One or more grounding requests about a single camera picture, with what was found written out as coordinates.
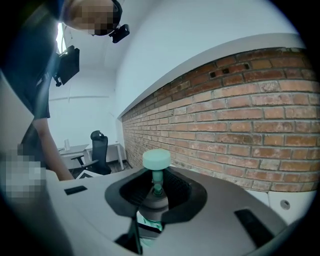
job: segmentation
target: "desk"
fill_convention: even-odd
[[[112,143],[108,143],[108,148],[109,147],[116,147],[117,148],[117,151],[118,151],[118,161],[121,165],[121,169],[124,170],[124,164],[122,163],[122,157],[121,157],[121,151],[120,151],[120,144],[119,142],[112,142]],[[89,155],[90,157],[90,161],[92,161],[92,158],[91,158],[91,151],[92,151],[92,144],[90,143],[86,148],[85,148],[85,151],[87,152],[87,154]]]
[[[64,148],[58,148],[59,153],[62,157],[75,157],[82,154],[84,156],[84,163],[87,164],[91,162],[89,152],[86,150],[89,144],[71,146],[69,150],[64,150]]]

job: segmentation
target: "brick wall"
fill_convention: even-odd
[[[319,83],[302,50],[242,52],[200,66],[123,117],[128,162],[162,148],[174,165],[258,191],[315,190]]]

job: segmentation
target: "white wall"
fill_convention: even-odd
[[[226,55],[303,47],[265,0],[163,0],[135,34],[116,76],[116,116],[185,72]]]
[[[71,146],[89,144],[90,134],[95,130],[106,135],[109,143],[118,140],[117,119],[112,114],[115,83],[114,73],[83,68],[60,87],[52,80],[48,124],[58,148],[64,147],[65,139],[69,139]],[[117,159],[116,148],[108,148],[107,162]],[[76,168],[78,164],[73,163],[72,167]]]

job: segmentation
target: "white ceiling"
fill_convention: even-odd
[[[66,46],[74,45],[80,49],[80,68],[116,72],[142,21],[160,0],[118,1],[123,9],[120,24],[128,24],[130,28],[130,34],[120,42],[112,43],[108,35],[92,36],[69,27],[65,30]]]

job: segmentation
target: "floor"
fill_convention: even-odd
[[[109,163],[108,165],[109,165],[109,167],[110,167],[110,169],[111,169],[111,173],[112,173],[112,174],[122,171],[122,170],[121,170],[121,165],[120,165],[119,162]],[[127,162],[124,162],[124,163],[123,163],[123,167],[124,167],[125,170],[131,169],[130,165],[129,165]],[[75,168],[75,169],[70,169],[69,171],[71,172],[71,174],[72,174],[72,176],[73,176],[74,178],[77,178],[78,175],[79,175],[80,173],[82,173],[83,169],[82,169],[82,168]]]

